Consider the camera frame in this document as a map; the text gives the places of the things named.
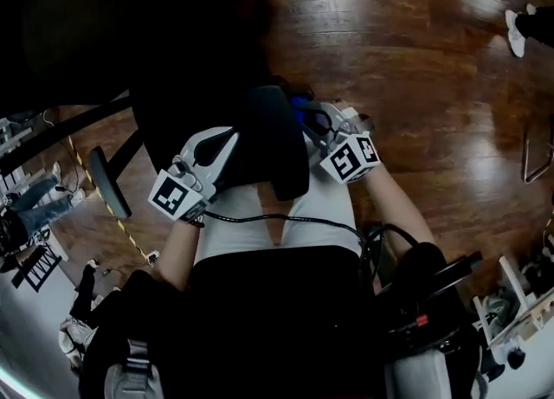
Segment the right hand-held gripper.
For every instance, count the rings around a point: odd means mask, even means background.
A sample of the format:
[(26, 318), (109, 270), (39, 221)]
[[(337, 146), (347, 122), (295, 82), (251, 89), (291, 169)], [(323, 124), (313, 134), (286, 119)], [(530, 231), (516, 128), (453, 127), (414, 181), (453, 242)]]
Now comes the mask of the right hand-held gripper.
[(304, 119), (304, 134), (319, 149), (319, 165), (338, 183), (352, 183), (381, 164), (370, 135), (371, 118), (353, 107), (319, 102), (319, 118)]

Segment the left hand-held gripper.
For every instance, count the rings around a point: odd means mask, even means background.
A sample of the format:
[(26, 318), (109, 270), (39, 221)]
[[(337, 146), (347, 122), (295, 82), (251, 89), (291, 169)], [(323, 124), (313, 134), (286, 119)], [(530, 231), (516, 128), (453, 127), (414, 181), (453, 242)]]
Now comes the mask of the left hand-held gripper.
[(239, 136), (232, 126), (212, 127), (191, 136), (170, 168), (159, 172), (148, 202), (173, 221), (197, 219), (215, 198), (215, 182)]

